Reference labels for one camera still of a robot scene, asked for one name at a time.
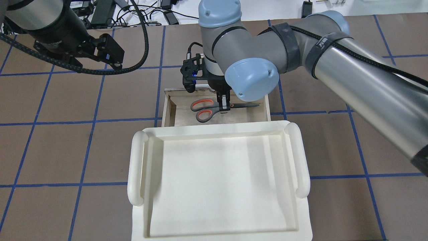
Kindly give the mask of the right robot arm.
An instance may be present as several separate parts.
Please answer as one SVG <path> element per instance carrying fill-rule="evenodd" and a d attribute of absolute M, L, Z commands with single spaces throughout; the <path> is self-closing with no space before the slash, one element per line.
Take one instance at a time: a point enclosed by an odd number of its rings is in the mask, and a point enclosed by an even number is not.
<path fill-rule="evenodd" d="M 203 53 L 188 51 L 181 67 L 191 93 L 197 80 L 217 91 L 226 110 L 229 91 L 252 102 L 269 94 L 280 74 L 304 67 L 427 175 L 427 81 L 382 61 L 350 35 L 337 11 L 280 23 L 252 36 L 238 0 L 202 0 L 198 6 Z"/>

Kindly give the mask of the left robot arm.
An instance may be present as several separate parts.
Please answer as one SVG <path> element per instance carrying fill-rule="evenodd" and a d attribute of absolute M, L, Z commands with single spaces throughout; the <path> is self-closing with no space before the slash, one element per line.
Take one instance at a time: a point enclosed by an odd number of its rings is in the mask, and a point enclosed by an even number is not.
<path fill-rule="evenodd" d="M 108 33 L 98 38 L 64 0 L 2 0 L 2 18 L 11 20 L 35 39 L 34 54 L 80 72 L 79 58 L 103 62 L 121 70 L 124 50 Z"/>

